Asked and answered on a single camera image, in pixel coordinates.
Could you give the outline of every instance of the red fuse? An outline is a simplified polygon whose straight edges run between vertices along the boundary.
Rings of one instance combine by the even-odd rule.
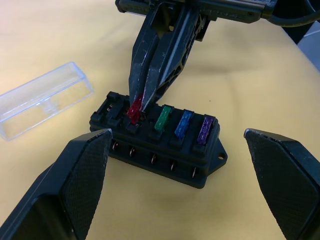
[[[126,113],[131,120],[132,124],[136,124],[140,118],[140,109],[142,105],[143,94],[139,95],[133,102],[132,106]]]

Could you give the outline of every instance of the yellow table surface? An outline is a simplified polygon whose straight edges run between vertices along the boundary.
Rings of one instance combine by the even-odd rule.
[[[16,139],[0,140],[0,224],[109,91],[128,94],[144,21],[114,0],[0,3],[0,93],[74,61],[95,93]],[[219,19],[159,104],[216,116],[227,164],[204,189],[110,158],[88,240],[284,240],[260,191],[246,128],[299,140],[320,159],[320,74],[285,32]]]

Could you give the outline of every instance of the black fuse box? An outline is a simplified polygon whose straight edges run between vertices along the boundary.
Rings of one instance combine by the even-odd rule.
[[[178,182],[201,189],[207,177],[226,164],[227,153],[218,136],[220,125],[215,118],[205,145],[197,143],[205,115],[193,113],[183,139],[175,130],[184,111],[171,107],[164,131],[155,130],[163,110],[157,104],[132,124],[127,111],[129,96],[110,92],[90,119],[90,130],[112,129],[109,156]]]

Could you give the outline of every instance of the green fuse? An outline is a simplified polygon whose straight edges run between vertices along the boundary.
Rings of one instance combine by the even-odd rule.
[[[169,113],[171,111],[171,107],[169,106],[164,106],[163,109],[162,109],[162,112],[158,118],[158,121],[156,121],[156,124],[154,126],[154,129],[161,133],[164,131],[164,128],[166,126],[166,123],[168,121],[168,118],[169,118]]]

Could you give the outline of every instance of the clear plastic lid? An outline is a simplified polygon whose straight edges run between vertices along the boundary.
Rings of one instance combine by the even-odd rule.
[[[80,68],[66,63],[0,95],[0,134],[11,140],[92,93]]]

